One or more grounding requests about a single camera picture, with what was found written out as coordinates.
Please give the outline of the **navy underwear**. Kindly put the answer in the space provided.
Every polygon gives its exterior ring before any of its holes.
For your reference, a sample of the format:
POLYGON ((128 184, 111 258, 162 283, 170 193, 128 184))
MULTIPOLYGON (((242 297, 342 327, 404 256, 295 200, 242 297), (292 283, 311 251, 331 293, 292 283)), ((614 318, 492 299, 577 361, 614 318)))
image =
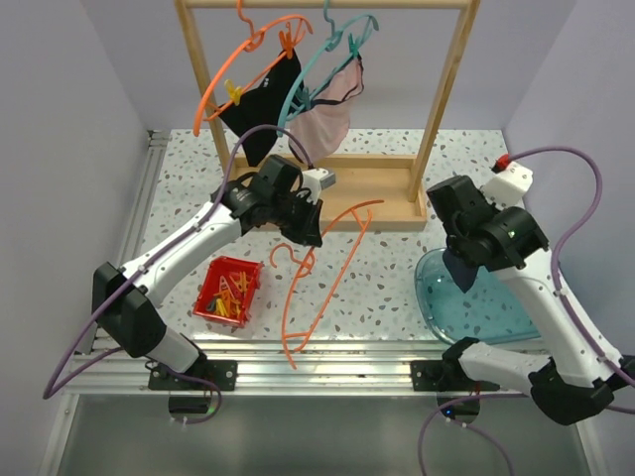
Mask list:
POLYGON ((450 249, 444 250, 443 262, 454 284, 466 294, 475 283, 478 268, 464 263, 450 249))

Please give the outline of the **teal clip upper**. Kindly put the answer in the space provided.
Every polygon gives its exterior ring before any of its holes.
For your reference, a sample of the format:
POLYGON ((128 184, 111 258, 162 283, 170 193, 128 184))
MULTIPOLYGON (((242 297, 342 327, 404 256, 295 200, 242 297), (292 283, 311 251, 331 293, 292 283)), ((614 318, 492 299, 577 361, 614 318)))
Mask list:
POLYGON ((348 48, 352 59, 360 56, 360 49, 365 42, 364 35, 355 36, 352 33, 348 35, 348 48))

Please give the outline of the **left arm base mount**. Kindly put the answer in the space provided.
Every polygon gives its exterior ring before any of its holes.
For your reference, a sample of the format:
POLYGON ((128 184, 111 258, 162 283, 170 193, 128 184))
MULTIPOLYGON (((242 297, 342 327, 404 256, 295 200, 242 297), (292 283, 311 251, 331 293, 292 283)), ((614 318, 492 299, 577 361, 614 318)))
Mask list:
POLYGON ((148 388, 152 391, 209 391, 208 382, 221 392, 233 391, 238 377, 235 360, 198 360, 182 376, 153 360, 145 368, 150 372, 148 388))

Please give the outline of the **yellow clip on left hanger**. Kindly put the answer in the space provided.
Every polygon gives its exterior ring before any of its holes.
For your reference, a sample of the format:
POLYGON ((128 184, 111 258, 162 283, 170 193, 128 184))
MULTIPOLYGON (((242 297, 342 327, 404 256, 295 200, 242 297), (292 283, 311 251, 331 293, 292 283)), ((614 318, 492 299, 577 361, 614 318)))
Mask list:
POLYGON ((231 79, 226 79, 224 81, 224 87, 228 94, 229 100, 234 105, 239 105, 243 95, 243 87, 240 85, 235 85, 231 79))

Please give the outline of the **red bin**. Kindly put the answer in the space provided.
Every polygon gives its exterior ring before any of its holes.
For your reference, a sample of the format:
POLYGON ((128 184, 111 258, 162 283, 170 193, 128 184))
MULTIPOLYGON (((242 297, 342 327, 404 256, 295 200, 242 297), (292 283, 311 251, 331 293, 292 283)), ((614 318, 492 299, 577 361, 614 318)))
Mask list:
POLYGON ((207 269, 192 313, 207 321, 244 328, 250 306, 260 289, 262 262, 226 256, 213 259, 207 269))

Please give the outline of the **wooden clothes rack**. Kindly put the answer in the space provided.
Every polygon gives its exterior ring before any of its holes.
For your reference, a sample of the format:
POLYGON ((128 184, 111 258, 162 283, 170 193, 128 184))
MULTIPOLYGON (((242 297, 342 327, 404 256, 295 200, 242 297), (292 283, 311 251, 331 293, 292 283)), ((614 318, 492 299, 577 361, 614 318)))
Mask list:
POLYGON ((345 209, 376 200, 373 231, 421 231, 427 222, 422 178, 469 38, 476 1, 397 1, 397 8, 455 9, 458 18, 436 96, 415 156, 340 154, 350 129, 350 109, 365 90, 361 49, 378 31, 369 12, 332 23, 323 44, 306 62, 296 47, 311 34, 301 14, 282 16, 247 38, 216 74, 206 64, 193 11, 242 8, 240 1, 178 1, 175 4, 201 94, 192 131, 210 125, 220 164, 236 179, 263 168, 281 137, 288 159, 335 174, 324 195, 320 222, 328 224, 345 209))

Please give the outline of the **teal clip lower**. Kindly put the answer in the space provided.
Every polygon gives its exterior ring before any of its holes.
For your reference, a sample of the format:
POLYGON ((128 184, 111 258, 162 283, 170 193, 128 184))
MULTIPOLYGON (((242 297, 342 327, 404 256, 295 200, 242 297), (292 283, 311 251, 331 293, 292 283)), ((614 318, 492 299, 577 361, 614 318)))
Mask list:
POLYGON ((311 93, 306 87, 299 87, 292 99, 294 113, 302 113, 312 108, 311 93))

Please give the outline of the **black underwear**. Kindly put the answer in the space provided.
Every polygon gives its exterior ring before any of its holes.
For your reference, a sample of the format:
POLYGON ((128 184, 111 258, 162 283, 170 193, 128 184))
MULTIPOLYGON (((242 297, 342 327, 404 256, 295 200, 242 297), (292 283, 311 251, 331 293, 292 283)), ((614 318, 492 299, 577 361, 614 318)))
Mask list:
MULTIPOLYGON (((240 137, 249 129, 263 124, 277 125, 279 115, 291 86, 301 72, 296 52, 282 59, 265 75, 261 83, 248 90, 238 105, 230 105, 219 117, 224 125, 240 137)), ((258 167, 277 141, 274 130, 263 129, 247 137, 242 148, 250 167, 258 167)))

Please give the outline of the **orange hanger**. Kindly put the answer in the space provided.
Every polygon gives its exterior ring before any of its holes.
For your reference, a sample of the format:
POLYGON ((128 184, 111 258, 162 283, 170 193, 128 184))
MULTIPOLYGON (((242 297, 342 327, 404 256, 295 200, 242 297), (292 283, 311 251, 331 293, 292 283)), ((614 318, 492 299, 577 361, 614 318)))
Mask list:
MULTIPOLYGON (((198 135, 203 122, 212 123, 219 117, 221 112, 225 111, 230 105, 234 105, 229 100, 224 87, 224 81, 230 79, 226 74, 239 57, 255 53, 272 32, 276 33, 279 41, 280 31, 290 31, 294 38, 294 51, 296 46, 303 41, 306 35, 310 36, 314 33, 313 25, 309 19, 301 14, 284 15, 256 29, 252 20, 243 14, 242 1, 235 2, 235 10, 238 18, 248 26, 249 36, 224 61, 214 76, 211 76, 209 73, 202 45, 194 48, 194 51, 198 53, 198 60, 192 64, 192 68, 200 92, 200 100, 194 114, 192 128, 196 135, 198 135)), ((259 80, 265 77, 267 72, 282 59, 283 54, 284 52, 280 44, 280 52, 278 55, 258 75, 243 85, 233 81, 234 84, 242 86, 243 94, 246 93, 252 89, 259 80)))
POLYGON ((353 225, 352 241, 342 250, 332 247, 334 256, 330 258, 326 249, 308 248, 305 253, 300 248, 281 241, 269 252, 267 265, 278 273, 284 265, 294 268, 288 276, 289 286, 281 305, 280 343, 282 353, 290 369, 299 370, 297 356, 307 349, 318 326, 328 310, 328 306, 338 291, 342 280, 348 276, 348 268, 364 240, 374 220, 377 206, 383 199, 366 200, 345 208, 321 231, 326 244, 332 242, 335 227, 349 219, 353 225))

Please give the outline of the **pink underwear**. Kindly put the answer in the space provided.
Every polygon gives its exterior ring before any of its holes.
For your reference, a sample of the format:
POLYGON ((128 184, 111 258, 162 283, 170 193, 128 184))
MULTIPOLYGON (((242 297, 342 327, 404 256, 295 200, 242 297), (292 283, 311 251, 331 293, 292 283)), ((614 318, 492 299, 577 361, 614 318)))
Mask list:
POLYGON ((361 57, 351 61, 317 96, 311 110, 290 121, 290 133, 314 164, 334 153, 345 139, 352 101, 364 91, 363 72, 361 57))

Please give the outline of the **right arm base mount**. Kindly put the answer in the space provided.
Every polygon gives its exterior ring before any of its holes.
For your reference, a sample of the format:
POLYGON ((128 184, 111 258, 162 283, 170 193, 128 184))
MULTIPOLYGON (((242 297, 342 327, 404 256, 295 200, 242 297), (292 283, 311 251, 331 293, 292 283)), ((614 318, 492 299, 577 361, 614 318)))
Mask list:
POLYGON ((458 358, 471 345, 479 343, 465 337, 452 344, 438 360, 413 360, 410 362, 410 377, 415 392, 476 392, 498 391, 500 386, 470 379, 461 369, 458 358))

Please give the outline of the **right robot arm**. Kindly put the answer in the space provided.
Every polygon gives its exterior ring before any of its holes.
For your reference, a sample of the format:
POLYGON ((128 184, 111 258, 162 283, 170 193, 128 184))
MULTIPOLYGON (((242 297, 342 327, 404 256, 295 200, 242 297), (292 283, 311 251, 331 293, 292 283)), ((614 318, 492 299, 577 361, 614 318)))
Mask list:
POLYGON ((526 355, 465 337, 444 352, 435 377, 440 390, 489 382, 533 400, 561 425, 607 409, 634 377, 634 359, 621 354, 590 321, 557 274, 549 241, 519 206, 499 207, 468 176, 447 178, 427 192, 446 233, 444 264, 468 292, 479 268, 520 302, 549 350, 526 355))

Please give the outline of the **teal clip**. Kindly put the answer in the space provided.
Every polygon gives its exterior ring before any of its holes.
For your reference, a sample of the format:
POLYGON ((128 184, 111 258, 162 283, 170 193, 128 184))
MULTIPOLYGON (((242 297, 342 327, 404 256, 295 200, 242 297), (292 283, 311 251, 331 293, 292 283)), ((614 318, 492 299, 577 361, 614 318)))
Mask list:
POLYGON ((348 48, 352 59, 360 56, 360 49, 365 42, 364 35, 355 36, 352 33, 348 35, 348 48))
POLYGON ((306 87, 299 87, 292 99, 294 113, 302 113, 312 108, 311 93, 306 87))

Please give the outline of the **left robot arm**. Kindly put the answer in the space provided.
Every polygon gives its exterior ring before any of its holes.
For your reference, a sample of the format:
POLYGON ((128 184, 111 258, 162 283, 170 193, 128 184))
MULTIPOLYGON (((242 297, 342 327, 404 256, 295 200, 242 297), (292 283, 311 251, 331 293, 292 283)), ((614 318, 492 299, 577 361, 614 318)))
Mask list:
POLYGON ((199 387, 206 376, 202 353, 164 323, 158 305, 200 263, 253 229, 271 224, 293 243, 320 246, 320 195, 334 183, 334 172, 303 171, 279 155, 268 157, 257 172, 228 181, 150 252, 94 272, 92 312, 99 326, 129 356, 167 366, 184 389, 199 387))

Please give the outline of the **blue transparent tray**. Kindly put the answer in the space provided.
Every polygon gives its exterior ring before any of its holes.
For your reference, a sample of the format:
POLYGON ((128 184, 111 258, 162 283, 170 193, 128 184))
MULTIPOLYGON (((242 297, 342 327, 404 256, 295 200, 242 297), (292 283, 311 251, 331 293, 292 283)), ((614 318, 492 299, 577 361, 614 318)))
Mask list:
POLYGON ((511 291, 484 269, 463 293, 443 262, 443 248, 425 254, 414 284, 426 326, 441 341, 453 344, 474 337, 488 344, 535 339, 539 332, 511 291))

